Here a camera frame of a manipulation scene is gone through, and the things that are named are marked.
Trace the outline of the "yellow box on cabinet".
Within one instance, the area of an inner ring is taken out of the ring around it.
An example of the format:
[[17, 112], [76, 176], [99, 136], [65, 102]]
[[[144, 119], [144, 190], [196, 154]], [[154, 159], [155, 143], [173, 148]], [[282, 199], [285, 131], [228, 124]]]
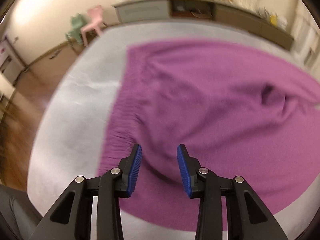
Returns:
[[269, 16], [269, 22], [273, 25], [273, 26], [278, 26], [278, 16], [277, 15], [270, 15]]

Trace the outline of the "long grey TV cabinet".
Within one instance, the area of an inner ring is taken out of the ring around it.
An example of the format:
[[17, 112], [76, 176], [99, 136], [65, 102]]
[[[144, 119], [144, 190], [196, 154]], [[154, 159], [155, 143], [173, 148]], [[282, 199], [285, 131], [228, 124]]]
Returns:
[[294, 38], [258, 14], [215, 0], [130, 0], [112, 5], [120, 23], [192, 18], [244, 30], [290, 50]]

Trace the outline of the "green plastic chair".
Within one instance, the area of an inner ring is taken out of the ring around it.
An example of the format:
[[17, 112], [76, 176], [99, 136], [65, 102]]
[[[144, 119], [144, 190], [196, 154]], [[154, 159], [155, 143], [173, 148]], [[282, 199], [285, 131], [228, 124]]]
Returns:
[[77, 44], [83, 45], [84, 42], [81, 35], [81, 28], [87, 24], [85, 18], [81, 14], [77, 14], [71, 17], [70, 23], [71, 29], [69, 32], [65, 33], [68, 44], [72, 47], [72, 40], [75, 40]]

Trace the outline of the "purple knit sweater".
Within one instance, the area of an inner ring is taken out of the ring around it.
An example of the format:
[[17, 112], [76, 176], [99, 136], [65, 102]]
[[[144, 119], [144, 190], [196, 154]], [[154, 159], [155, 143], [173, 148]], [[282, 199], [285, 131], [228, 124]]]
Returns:
[[132, 46], [106, 130], [98, 174], [143, 160], [125, 212], [193, 231], [199, 203], [183, 190], [184, 144], [218, 176], [243, 176], [272, 213], [319, 175], [319, 83], [289, 62], [239, 44], [168, 40]]

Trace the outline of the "pink plastic chair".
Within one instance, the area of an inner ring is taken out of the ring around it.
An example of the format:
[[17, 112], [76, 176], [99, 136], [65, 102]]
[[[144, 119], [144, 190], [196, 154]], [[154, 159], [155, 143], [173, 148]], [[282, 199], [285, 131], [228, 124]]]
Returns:
[[104, 12], [101, 5], [96, 5], [95, 7], [88, 9], [87, 14], [90, 18], [90, 22], [80, 29], [83, 43], [86, 47], [88, 46], [88, 40], [86, 37], [87, 33], [89, 33], [90, 31], [95, 31], [98, 36], [101, 36], [103, 34], [101, 26], [103, 25], [105, 27], [108, 27], [103, 19]]

